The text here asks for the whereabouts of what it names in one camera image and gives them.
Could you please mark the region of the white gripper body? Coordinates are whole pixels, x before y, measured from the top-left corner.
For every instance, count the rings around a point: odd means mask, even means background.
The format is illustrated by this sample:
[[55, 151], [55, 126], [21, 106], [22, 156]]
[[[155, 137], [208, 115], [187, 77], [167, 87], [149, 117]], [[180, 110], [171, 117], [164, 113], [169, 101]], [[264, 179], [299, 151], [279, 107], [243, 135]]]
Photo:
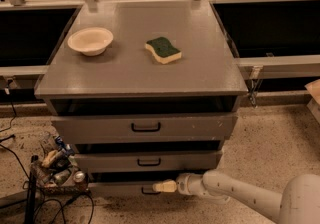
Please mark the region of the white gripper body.
[[180, 174], [176, 179], [176, 183], [178, 192], [182, 195], [202, 196], [205, 193], [202, 176], [200, 174]]

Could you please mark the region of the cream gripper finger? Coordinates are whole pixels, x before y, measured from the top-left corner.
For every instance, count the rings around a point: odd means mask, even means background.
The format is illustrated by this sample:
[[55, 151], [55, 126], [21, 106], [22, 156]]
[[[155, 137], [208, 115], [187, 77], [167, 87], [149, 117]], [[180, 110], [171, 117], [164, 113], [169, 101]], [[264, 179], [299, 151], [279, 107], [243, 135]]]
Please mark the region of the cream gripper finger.
[[174, 193], [177, 190], [177, 184], [174, 180], [165, 180], [154, 183], [152, 188], [155, 192]]

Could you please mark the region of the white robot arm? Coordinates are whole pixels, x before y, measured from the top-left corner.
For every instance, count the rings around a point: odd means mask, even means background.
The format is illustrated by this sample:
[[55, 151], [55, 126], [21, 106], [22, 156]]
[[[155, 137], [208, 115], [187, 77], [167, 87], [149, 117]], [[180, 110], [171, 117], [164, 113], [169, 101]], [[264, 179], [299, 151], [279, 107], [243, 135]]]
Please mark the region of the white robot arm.
[[303, 174], [291, 179], [282, 193], [231, 178], [216, 170], [183, 173], [176, 180], [153, 184], [155, 192], [198, 196], [216, 204], [233, 198], [275, 224], [320, 224], [320, 177]]

